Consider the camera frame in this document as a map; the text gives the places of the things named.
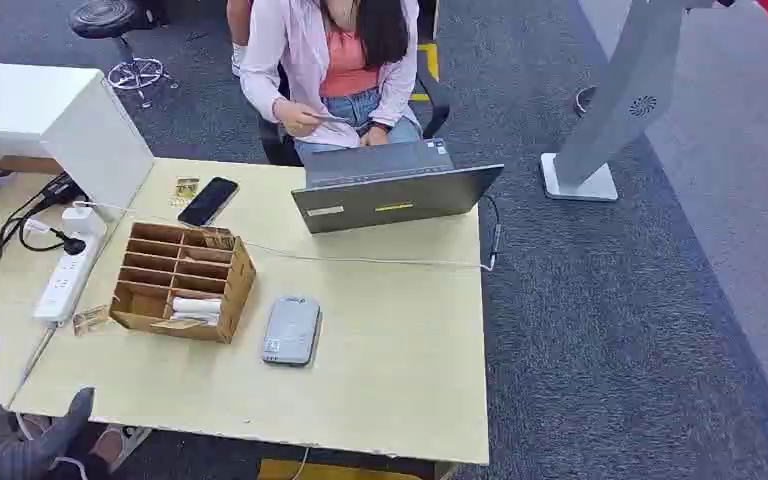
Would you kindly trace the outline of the person's right hand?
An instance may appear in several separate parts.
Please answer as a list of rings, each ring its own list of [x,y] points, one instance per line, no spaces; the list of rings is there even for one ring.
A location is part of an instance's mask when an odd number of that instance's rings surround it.
[[[273,115],[283,125],[285,131],[297,138],[310,136],[322,121],[309,106],[280,97],[273,102]]]

